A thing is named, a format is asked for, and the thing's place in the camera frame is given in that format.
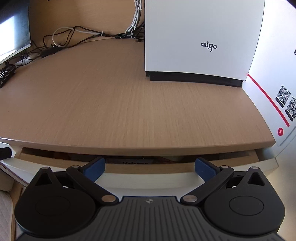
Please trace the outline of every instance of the white cable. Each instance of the white cable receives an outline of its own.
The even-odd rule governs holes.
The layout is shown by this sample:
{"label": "white cable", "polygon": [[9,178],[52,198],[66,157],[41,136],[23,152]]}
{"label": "white cable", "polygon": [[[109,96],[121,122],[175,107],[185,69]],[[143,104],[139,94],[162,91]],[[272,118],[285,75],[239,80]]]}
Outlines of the white cable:
{"label": "white cable", "polygon": [[131,25],[126,29],[126,32],[130,32],[132,30],[135,30],[139,24],[140,18],[141,18],[141,11],[142,11],[142,0],[134,0],[135,3],[135,14],[133,16],[133,21]]}
{"label": "white cable", "polygon": [[56,30],[54,31],[54,33],[52,34],[52,42],[53,42],[56,46],[61,47],[61,48],[64,48],[64,47],[66,47],[66,46],[63,46],[63,45],[59,45],[59,44],[57,44],[57,43],[54,41],[54,35],[55,35],[55,33],[56,33],[58,30],[63,29],[63,28],[71,29],[71,30],[73,30],[73,31],[77,31],[77,32],[84,33],[84,34],[98,34],[98,33],[96,33],[96,32],[85,32],[85,31],[81,31],[81,30],[78,30],[78,29],[70,28],[70,27],[60,27],[60,28],[56,29]]}

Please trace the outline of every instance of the wood grain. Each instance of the wood grain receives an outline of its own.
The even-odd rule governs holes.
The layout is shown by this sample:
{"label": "wood grain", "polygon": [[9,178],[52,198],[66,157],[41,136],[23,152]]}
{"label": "wood grain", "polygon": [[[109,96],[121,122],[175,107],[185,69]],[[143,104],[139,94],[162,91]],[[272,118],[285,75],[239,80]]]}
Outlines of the wood grain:
{"label": "wood grain", "polygon": [[[52,34],[60,27],[80,25],[109,34],[119,34],[130,26],[134,13],[133,0],[30,0],[30,35],[32,40],[43,45],[43,36]],[[144,2],[140,22],[143,20]],[[71,43],[88,36],[75,32]],[[66,38],[67,34],[62,38],[56,36],[56,40],[61,42]],[[46,44],[50,43],[51,38],[46,38]]]}
{"label": "wood grain", "polygon": [[17,69],[0,89],[0,141],[82,154],[252,150],[275,141],[241,88],[151,82],[144,43],[85,43]]}
{"label": "wood grain", "polygon": [[[249,155],[233,157],[223,160],[211,161],[216,166],[227,165],[230,167],[237,167],[258,162],[258,157],[254,150],[248,151]],[[41,164],[44,166],[68,168],[72,165],[84,166],[87,162],[82,161],[68,161],[62,159],[53,159],[42,156],[35,156],[21,153],[19,158],[21,160]],[[167,163],[167,164],[106,164],[105,173],[117,174],[170,174],[182,172],[195,172],[194,162],[187,163]]]}

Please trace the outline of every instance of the qr code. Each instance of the qr code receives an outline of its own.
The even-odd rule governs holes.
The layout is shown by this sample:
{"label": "qr code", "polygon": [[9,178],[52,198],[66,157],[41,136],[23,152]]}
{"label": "qr code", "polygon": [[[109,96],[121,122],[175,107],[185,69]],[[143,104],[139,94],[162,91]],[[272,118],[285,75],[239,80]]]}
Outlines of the qr code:
{"label": "qr code", "polygon": [[287,103],[291,93],[285,88],[285,86],[281,86],[281,89],[279,90],[276,101],[280,104],[280,106],[283,108],[284,105]]}
{"label": "qr code", "polygon": [[292,97],[290,103],[288,104],[285,112],[287,113],[287,111],[290,114],[290,116],[288,115],[289,118],[292,117],[292,119],[291,118],[290,119],[291,119],[291,121],[293,121],[295,119],[295,117],[296,117],[296,99],[295,99],[294,96]]}

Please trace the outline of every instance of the metal screw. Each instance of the metal screw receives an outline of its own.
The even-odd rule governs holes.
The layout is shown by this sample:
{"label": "metal screw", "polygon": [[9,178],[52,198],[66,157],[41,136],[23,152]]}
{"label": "metal screw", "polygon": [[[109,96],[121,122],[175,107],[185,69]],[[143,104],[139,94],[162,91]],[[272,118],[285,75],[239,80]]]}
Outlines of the metal screw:
{"label": "metal screw", "polygon": [[116,200],[116,197],[113,195],[105,195],[102,197],[103,202],[114,202]]}
{"label": "metal screw", "polygon": [[185,196],[183,197],[183,200],[184,200],[185,202],[196,202],[196,201],[197,201],[197,197],[194,196],[194,195],[185,195]]}

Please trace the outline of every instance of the white wall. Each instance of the white wall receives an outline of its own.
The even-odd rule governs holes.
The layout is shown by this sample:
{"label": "white wall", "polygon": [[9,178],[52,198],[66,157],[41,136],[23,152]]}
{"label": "white wall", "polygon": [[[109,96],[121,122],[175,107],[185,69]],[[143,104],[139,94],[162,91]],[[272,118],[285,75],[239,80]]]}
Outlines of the white wall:
{"label": "white wall", "polygon": [[[261,33],[249,74],[271,98],[287,124],[250,77],[242,86],[276,140],[273,147],[264,150],[265,159],[276,157],[296,135],[293,131],[296,120],[291,121],[285,113],[292,97],[296,97],[295,49],[296,9],[286,0],[265,0]],[[283,108],[275,100],[282,85],[291,93]],[[278,134],[279,128],[283,129],[283,135]]]}
{"label": "white wall", "polygon": [[279,167],[267,178],[284,203],[286,214],[278,231],[286,241],[296,239],[296,138],[278,156]]}

